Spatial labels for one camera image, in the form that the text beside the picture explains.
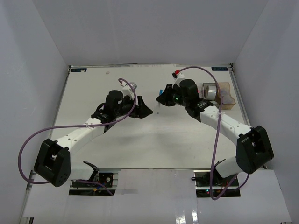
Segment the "cable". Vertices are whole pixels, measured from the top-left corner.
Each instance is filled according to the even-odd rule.
[[[218,189],[218,191],[221,191],[226,185],[223,184],[222,187],[220,189]]]
[[[123,78],[119,78],[118,81],[119,81],[120,83],[125,82],[125,83],[131,88],[131,90],[132,90],[132,92],[133,92],[133,94],[134,94],[134,102],[133,102],[133,106],[132,106],[131,110],[130,110],[124,117],[122,117],[122,118],[119,119],[119,120],[116,120],[116,121],[113,121],[113,122],[109,122],[109,123],[105,123],[105,124],[89,125],[89,127],[100,127],[100,126],[106,126],[106,125],[114,125],[114,124],[116,124],[116,123],[118,123],[118,122],[121,122],[121,121],[124,120],[125,118],[127,118],[127,117],[131,114],[131,112],[134,110],[135,105],[136,105],[136,99],[137,99],[136,92],[135,92],[134,88],[132,87],[132,85],[131,85],[128,81],[126,81],[126,80],[123,79]],[[45,183],[49,183],[48,181],[45,181],[45,182],[36,182],[36,181],[32,181],[32,180],[28,179],[28,178],[25,176],[25,174],[24,174],[24,172],[23,172],[23,170],[22,170],[22,167],[21,167],[21,156],[22,156],[23,150],[24,150],[25,146],[27,145],[27,143],[28,143],[34,136],[36,136],[36,135],[39,134],[39,133],[42,133],[42,132],[45,132],[45,131],[48,131],[48,130],[52,130],[52,129],[59,129],[59,128],[73,128],[73,127],[85,127],[85,128],[86,128],[86,125],[63,125],[63,126],[47,127],[47,128],[41,129],[41,130],[39,130],[39,131],[33,133],[31,136],[29,136],[29,137],[25,140],[25,142],[23,143],[22,147],[20,148],[19,155],[18,155],[18,168],[19,168],[19,172],[20,172],[22,178],[23,178],[25,181],[27,181],[28,183],[31,183],[31,184],[45,184]]]
[[[79,183],[89,183],[89,184],[97,184],[97,185],[100,185],[101,187],[103,187],[111,196],[113,196],[113,194],[111,193],[110,190],[108,190],[108,188],[106,188],[105,185],[99,183],[99,182],[93,182],[93,181],[83,181],[83,180],[76,180],[76,182],[79,182]]]
[[[247,174],[247,177],[246,177],[246,179],[244,180],[244,182],[243,182],[243,184],[241,184],[239,187],[237,187],[235,190],[239,190],[241,187],[243,187],[245,184],[246,184],[246,182],[247,182],[247,180],[249,179],[249,174]]]
[[[99,175],[95,175],[95,177],[93,178],[92,182],[98,182],[98,181],[99,181]],[[87,186],[88,187],[93,187],[93,186],[95,186],[95,184],[92,184],[92,185],[88,184]]]
[[[95,110],[95,112],[98,112],[104,105],[105,105],[105,103],[101,103],[101,104],[97,107],[97,109]]]
[[[216,80],[216,78],[212,75],[211,72],[209,72],[208,70],[199,67],[199,66],[189,66],[189,67],[185,67],[181,70],[179,70],[179,72],[182,72],[186,69],[200,69],[205,71],[206,73],[208,73],[212,79],[215,81],[217,90],[219,92],[220,95],[220,106],[219,106],[219,116],[218,116],[218,123],[217,123],[217,129],[216,129],[216,137],[215,137],[215,143],[214,143],[214,149],[213,149],[213,156],[212,156],[212,164],[211,164],[211,172],[210,172],[210,196],[211,199],[213,199],[214,201],[218,200],[227,190],[227,188],[232,184],[232,182],[235,180],[235,178],[237,177],[238,174],[234,175],[234,177],[230,180],[230,182],[226,185],[226,187],[222,190],[222,192],[217,196],[217,197],[213,197],[213,174],[214,174],[214,167],[215,167],[215,157],[216,157],[216,150],[217,150],[217,144],[218,144],[218,138],[219,138],[219,133],[220,133],[220,123],[221,123],[221,111],[222,111],[222,105],[223,105],[223,96],[221,95],[220,92],[220,86]],[[238,189],[240,189],[241,187],[244,186],[244,184],[246,183],[246,181],[248,180],[249,176],[247,177],[247,179],[245,180],[245,182],[238,187]]]

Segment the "white enclosure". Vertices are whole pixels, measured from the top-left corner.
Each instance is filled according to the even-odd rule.
[[[19,148],[53,124],[67,65],[120,63],[234,63],[249,120],[268,131],[269,167],[299,223],[298,21],[297,0],[1,0],[0,223],[19,222],[27,185]],[[47,134],[26,147],[26,175]]]
[[[56,126],[84,123],[94,108],[105,101],[111,89],[121,89],[118,77],[134,80],[138,85],[136,93],[143,96],[154,114],[144,119],[125,119],[87,143],[71,158],[72,162],[88,161],[103,169],[122,168],[117,175],[113,197],[68,195],[71,181],[59,188],[51,184],[34,185],[23,216],[34,217],[37,224],[81,223],[82,220],[97,219],[99,224],[171,224],[175,223],[177,216],[193,224],[197,221],[200,224],[221,223],[219,220],[240,224],[251,224],[254,220],[263,224],[290,221],[273,170],[261,169],[251,175],[246,187],[241,189],[241,197],[222,198],[216,202],[210,198],[196,198],[195,184],[191,181],[192,168],[207,170],[211,166],[215,130],[189,117],[184,107],[159,107],[155,101],[160,88],[173,82],[171,72],[183,67],[173,64],[125,65],[70,72]],[[219,82],[229,82],[232,86],[231,94],[236,105],[225,114],[246,123],[234,77],[229,71],[212,73]],[[186,70],[184,75],[195,81],[211,81],[202,70]],[[71,131],[56,129],[51,139],[66,136]],[[220,135],[216,160],[235,156],[235,153],[235,145]],[[238,176],[240,183],[245,177],[245,173]],[[35,180],[44,181],[39,175]],[[238,216],[233,216],[232,211],[238,211]]]

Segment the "white table surface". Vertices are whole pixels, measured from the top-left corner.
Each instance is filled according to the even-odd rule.
[[[83,147],[73,161],[88,161],[99,168],[209,168],[215,130],[191,118],[184,107],[161,106],[156,97],[167,83],[173,83],[175,65],[134,66],[122,68],[87,68],[87,72],[71,72],[58,112],[56,126],[83,124],[96,107],[105,102],[110,90],[120,90],[122,77],[137,84],[136,93],[154,113],[145,119],[127,118],[107,133]],[[240,106],[228,71],[213,71],[218,82],[229,82],[236,100],[225,113],[243,121]],[[186,78],[198,85],[212,82],[202,70],[184,71]],[[52,139],[71,132],[56,129]],[[235,155],[235,146],[220,135],[216,160]]]

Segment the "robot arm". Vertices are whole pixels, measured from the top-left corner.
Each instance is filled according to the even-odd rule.
[[[92,139],[107,132],[115,124],[111,122],[131,110],[134,97],[128,85],[123,86],[123,93],[110,91],[105,103],[97,107],[82,127],[57,140],[46,139],[41,145],[34,171],[55,187],[61,186],[67,180],[93,180],[93,176],[98,173],[96,166],[88,162],[74,163],[71,158]],[[138,105],[135,105],[130,117],[142,119],[153,113],[141,96],[138,96],[137,100]]]
[[[165,106],[176,104],[184,106],[191,117],[217,129],[219,115],[217,107],[208,100],[200,98],[193,80],[184,79],[182,74],[173,76],[175,84],[167,84],[156,101]],[[267,132],[261,126],[252,128],[223,114],[220,132],[236,145],[236,156],[215,165],[215,179],[226,178],[240,172],[252,174],[274,157]]]

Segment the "purple cable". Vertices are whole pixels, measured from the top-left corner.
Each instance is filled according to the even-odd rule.
[[[119,78],[118,81],[119,81],[120,83],[125,82],[125,83],[131,88],[131,90],[132,90],[132,92],[133,92],[133,94],[134,94],[134,102],[133,102],[133,106],[132,106],[131,110],[130,110],[124,117],[122,117],[122,118],[119,119],[119,120],[116,120],[116,121],[113,121],[113,122],[109,122],[109,123],[105,123],[105,124],[89,125],[89,127],[100,127],[100,126],[105,126],[105,125],[114,125],[114,124],[116,124],[116,123],[118,123],[118,122],[121,122],[121,121],[124,120],[125,118],[127,118],[127,117],[131,114],[131,112],[134,110],[135,105],[136,105],[136,99],[137,99],[137,96],[136,96],[136,93],[135,93],[134,88],[132,87],[132,85],[131,85],[128,81],[126,81],[126,80],[123,79],[123,78]],[[28,183],[31,183],[31,184],[45,184],[45,183],[49,183],[48,181],[45,181],[45,182],[36,182],[36,181],[32,181],[32,180],[28,179],[28,178],[25,176],[25,174],[24,174],[24,172],[23,172],[23,170],[22,170],[22,167],[21,167],[21,156],[22,156],[23,150],[24,150],[25,146],[27,145],[27,143],[28,143],[34,136],[36,136],[36,135],[39,134],[39,133],[42,133],[42,132],[45,132],[45,131],[48,131],[48,130],[52,130],[52,129],[72,128],[72,127],[86,127],[86,125],[63,125],[63,126],[47,127],[47,128],[44,128],[44,129],[41,129],[41,130],[35,132],[35,133],[32,134],[31,136],[29,136],[29,138],[26,139],[26,141],[23,143],[22,147],[20,148],[19,155],[18,155],[18,168],[19,168],[19,172],[20,172],[22,178],[23,178],[25,181],[27,181]]]
[[[79,182],[79,183],[91,183],[91,184],[97,184],[97,185],[100,185],[101,187],[105,188],[105,190],[111,195],[113,196],[113,194],[111,193],[110,190],[108,190],[108,188],[106,188],[105,185],[99,183],[99,182],[93,182],[93,181],[83,181],[83,180],[76,180],[76,182]]]
[[[209,72],[208,70],[206,70],[206,69],[204,69],[202,67],[199,67],[199,66],[185,67],[185,68],[181,69],[180,72],[182,72],[182,71],[184,71],[186,69],[200,69],[200,70],[203,70],[206,73],[208,73],[212,77],[212,79],[215,81],[217,90],[218,90],[218,92],[220,94],[219,116],[218,116],[218,123],[217,123],[217,129],[216,129],[216,137],[215,137],[215,143],[214,143],[214,149],[213,149],[213,156],[212,156],[212,164],[211,164],[211,172],[210,172],[210,196],[211,196],[211,199],[213,199],[214,201],[216,201],[216,200],[218,200],[225,193],[226,189],[232,184],[232,182],[235,180],[235,178],[238,175],[238,174],[236,174],[230,180],[230,182],[226,185],[226,187],[222,190],[222,192],[217,197],[213,196],[213,173],[214,173],[214,164],[215,164],[215,157],[216,157],[216,150],[217,150],[218,138],[219,138],[219,133],[220,133],[220,123],[221,123],[221,111],[222,111],[222,105],[223,105],[223,96],[221,95],[221,92],[220,92],[220,86],[219,86],[216,78],[212,75],[211,72]],[[237,189],[240,189],[241,187],[243,187],[244,184],[247,182],[248,178],[249,178],[249,176],[246,178],[245,182],[240,187],[238,187]]]

